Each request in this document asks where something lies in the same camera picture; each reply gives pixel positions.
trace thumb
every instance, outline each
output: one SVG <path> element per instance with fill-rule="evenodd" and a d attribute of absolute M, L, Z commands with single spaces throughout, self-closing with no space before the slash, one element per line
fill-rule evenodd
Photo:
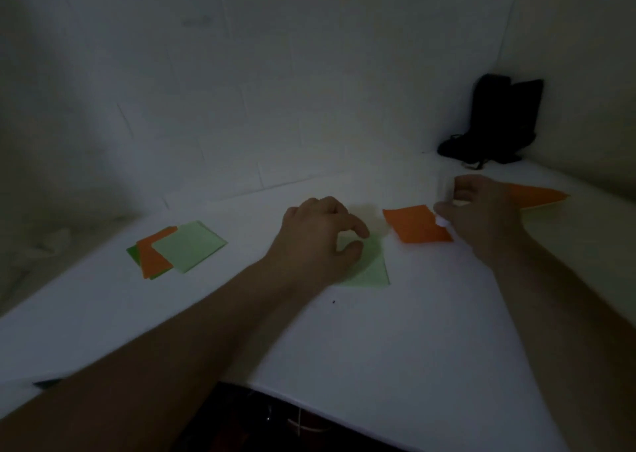
<path fill-rule="evenodd" d="M 360 261 L 364 244 L 362 241 L 352 241 L 342 251 L 338 253 L 338 265 L 340 272 L 346 273 L 350 267 Z"/>
<path fill-rule="evenodd" d="M 455 213 L 457 212 L 457 206 L 450 202 L 436 202 L 433 206 L 433 210 L 436 214 L 442 216 L 445 220 L 453 223 L 455 220 Z"/>

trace hand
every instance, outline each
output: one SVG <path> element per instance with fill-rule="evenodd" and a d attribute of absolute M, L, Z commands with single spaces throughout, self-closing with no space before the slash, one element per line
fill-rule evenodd
<path fill-rule="evenodd" d="M 361 241 L 336 251 L 338 232 L 350 229 L 361 238 L 369 237 L 366 224 L 337 199 L 307 199 L 285 212 L 281 230 L 263 260 L 295 290 L 322 291 L 342 279 L 362 255 Z"/>
<path fill-rule="evenodd" d="M 450 221 L 457 234 L 473 247 L 475 255 L 491 268 L 497 252 L 506 245 L 529 239 L 519 210 L 501 182 L 481 175 L 459 176 L 455 178 L 453 197 L 470 204 L 438 202 L 435 212 Z"/>

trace orange paper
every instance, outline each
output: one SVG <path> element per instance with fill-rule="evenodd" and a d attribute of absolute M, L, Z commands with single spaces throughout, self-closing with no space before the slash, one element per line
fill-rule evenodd
<path fill-rule="evenodd" d="M 507 184 L 514 203 L 519 209 L 545 206 L 568 198 L 568 194 L 545 187 L 523 186 L 521 184 Z"/>
<path fill-rule="evenodd" d="M 139 249 L 139 262 L 141 265 L 141 272 L 144 274 L 144 279 L 155 276 L 162 271 L 172 269 L 172 264 L 168 262 L 166 258 L 160 255 L 151 246 L 152 243 L 169 236 L 173 232 L 177 231 L 176 226 L 167 227 L 152 236 L 137 241 L 137 248 Z"/>
<path fill-rule="evenodd" d="M 435 215 L 424 205 L 383 209 L 382 214 L 403 243 L 435 243 L 453 240 L 445 227 L 435 224 Z"/>

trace person's left hand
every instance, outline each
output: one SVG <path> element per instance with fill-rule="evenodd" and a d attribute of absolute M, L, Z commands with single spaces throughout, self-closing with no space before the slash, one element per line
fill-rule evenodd
<path fill-rule="evenodd" d="M 263 260 L 287 286 L 321 291 L 342 279 L 362 255 L 361 241 L 336 250 L 338 232 L 350 229 L 361 238 L 369 237 L 366 224 L 337 199 L 307 199 L 285 212 L 281 230 Z"/>

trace forearm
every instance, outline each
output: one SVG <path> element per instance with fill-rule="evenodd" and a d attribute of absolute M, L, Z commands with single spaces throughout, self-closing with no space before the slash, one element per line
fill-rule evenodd
<path fill-rule="evenodd" d="M 493 263 L 548 408 L 572 452 L 636 447 L 636 332 L 529 236 Z"/>
<path fill-rule="evenodd" d="M 262 263 L 248 267 L 199 303 L 15 411 L 0 422 L 0 449 L 165 449 L 234 351 L 286 295 L 272 271 Z M 37 434 L 30 432 L 34 424 Z"/>

